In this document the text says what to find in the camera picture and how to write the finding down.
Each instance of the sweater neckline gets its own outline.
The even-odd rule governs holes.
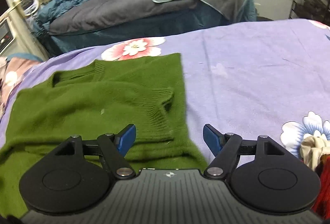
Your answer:
[[[76,70],[54,72],[51,77],[49,77],[47,85],[51,88],[56,88],[56,84],[59,82],[69,81],[78,76],[88,74],[94,75],[91,81],[100,81],[103,77],[104,69],[104,61],[96,59],[91,64]]]

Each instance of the pink and white flower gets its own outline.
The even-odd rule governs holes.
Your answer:
[[[105,50],[101,54],[101,58],[107,61],[114,61],[139,58],[143,56],[159,56],[161,54],[161,49],[157,46],[164,42],[164,37],[128,40]]]
[[[315,20],[309,20],[309,22],[312,23],[314,26],[319,27],[321,29],[329,29],[330,30],[330,27],[328,25],[325,25],[321,22],[318,22],[318,21],[315,21]]]

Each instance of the gray ridged plate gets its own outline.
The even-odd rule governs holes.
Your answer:
[[[274,216],[241,205],[222,181],[198,170],[142,170],[135,179],[119,181],[93,209],[69,216],[30,211],[24,224],[320,224],[307,210]]]

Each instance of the red fabric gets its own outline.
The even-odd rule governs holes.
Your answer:
[[[330,218],[330,157],[327,158],[321,173],[321,189],[312,210],[323,219]]]

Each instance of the white polka dot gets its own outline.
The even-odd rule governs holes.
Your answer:
[[[8,86],[13,86],[17,82],[17,73],[16,72],[9,72],[6,75],[5,83]]]

